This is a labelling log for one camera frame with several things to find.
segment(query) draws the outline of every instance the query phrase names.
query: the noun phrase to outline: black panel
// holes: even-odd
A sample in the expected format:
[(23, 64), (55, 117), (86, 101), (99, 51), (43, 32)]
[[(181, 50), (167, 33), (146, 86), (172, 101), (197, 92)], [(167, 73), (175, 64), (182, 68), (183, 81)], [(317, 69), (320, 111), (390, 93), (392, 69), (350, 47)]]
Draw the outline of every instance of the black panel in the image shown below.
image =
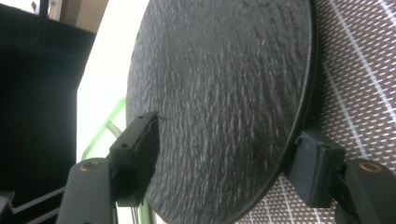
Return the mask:
[(16, 190), (18, 205), (64, 186), (76, 161), (94, 35), (4, 6), (0, 31), (0, 190)]

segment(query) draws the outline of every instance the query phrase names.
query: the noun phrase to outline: woven mesh surface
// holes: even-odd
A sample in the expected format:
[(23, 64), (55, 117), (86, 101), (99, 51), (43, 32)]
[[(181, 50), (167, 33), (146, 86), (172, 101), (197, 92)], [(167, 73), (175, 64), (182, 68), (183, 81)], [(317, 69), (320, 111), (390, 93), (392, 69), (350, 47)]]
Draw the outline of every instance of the woven mesh surface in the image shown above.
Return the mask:
[[(318, 0), (320, 55), (312, 109), (346, 159), (396, 168), (396, 2)], [(238, 223), (334, 223), (306, 207), (285, 176)]]

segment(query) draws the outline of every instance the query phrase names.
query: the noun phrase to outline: clamp jaw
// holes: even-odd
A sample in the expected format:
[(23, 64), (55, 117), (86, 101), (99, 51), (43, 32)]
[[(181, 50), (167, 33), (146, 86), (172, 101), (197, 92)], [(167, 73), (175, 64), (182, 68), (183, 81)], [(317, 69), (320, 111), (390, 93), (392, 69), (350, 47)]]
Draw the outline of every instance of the clamp jaw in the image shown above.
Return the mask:
[(72, 167), (56, 223), (116, 223), (115, 202), (127, 207), (143, 202), (159, 150), (157, 113), (139, 116), (110, 147), (107, 158)]

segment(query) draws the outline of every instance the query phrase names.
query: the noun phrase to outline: black clamp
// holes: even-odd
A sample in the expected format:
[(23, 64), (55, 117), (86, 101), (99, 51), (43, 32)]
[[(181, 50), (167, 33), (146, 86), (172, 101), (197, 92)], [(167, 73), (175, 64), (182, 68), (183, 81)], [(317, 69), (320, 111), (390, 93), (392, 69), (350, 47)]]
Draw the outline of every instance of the black clamp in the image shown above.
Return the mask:
[(285, 174), (305, 204), (328, 208), (337, 201), (338, 224), (394, 223), (396, 177), (374, 161), (344, 163), (346, 151), (314, 129), (302, 132)]

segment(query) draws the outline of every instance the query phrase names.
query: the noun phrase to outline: black plastic bracket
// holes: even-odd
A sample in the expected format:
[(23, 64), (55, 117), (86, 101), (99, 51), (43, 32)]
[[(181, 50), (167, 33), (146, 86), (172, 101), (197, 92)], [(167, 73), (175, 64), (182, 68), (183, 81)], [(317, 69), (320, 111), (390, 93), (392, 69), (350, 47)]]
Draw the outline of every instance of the black plastic bracket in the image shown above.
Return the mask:
[(342, 169), (345, 150), (315, 129), (304, 130), (296, 145), (286, 176), (306, 205), (330, 207), (332, 195), (327, 191), (328, 183), (332, 173)]

